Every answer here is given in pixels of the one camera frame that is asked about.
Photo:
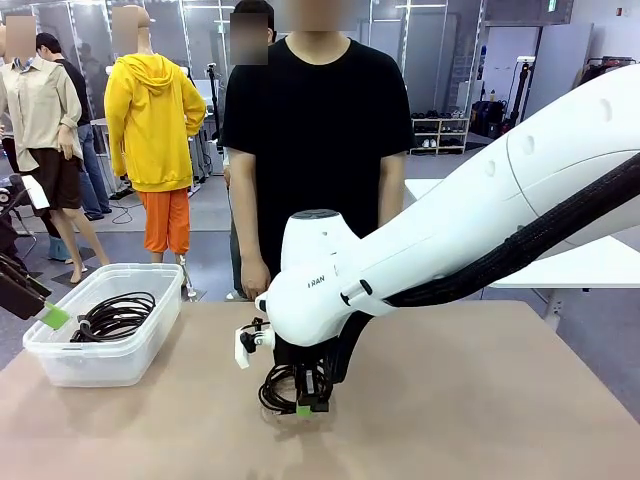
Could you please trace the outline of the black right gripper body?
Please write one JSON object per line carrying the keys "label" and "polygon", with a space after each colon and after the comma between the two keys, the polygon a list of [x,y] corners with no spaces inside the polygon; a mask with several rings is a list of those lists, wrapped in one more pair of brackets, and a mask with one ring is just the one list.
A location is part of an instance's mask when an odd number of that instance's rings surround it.
{"label": "black right gripper body", "polygon": [[274,364],[276,366],[292,366],[297,382],[303,381],[307,371],[317,371],[329,351],[329,341],[313,346],[297,346],[283,339],[277,339],[274,347]]}

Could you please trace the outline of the person's right hand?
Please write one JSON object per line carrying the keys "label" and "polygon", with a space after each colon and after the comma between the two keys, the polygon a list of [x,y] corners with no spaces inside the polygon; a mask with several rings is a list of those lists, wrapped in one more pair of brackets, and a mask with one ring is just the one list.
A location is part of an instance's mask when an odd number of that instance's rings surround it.
{"label": "person's right hand", "polygon": [[271,276],[261,258],[241,261],[241,282],[246,297],[251,301],[267,291]]}

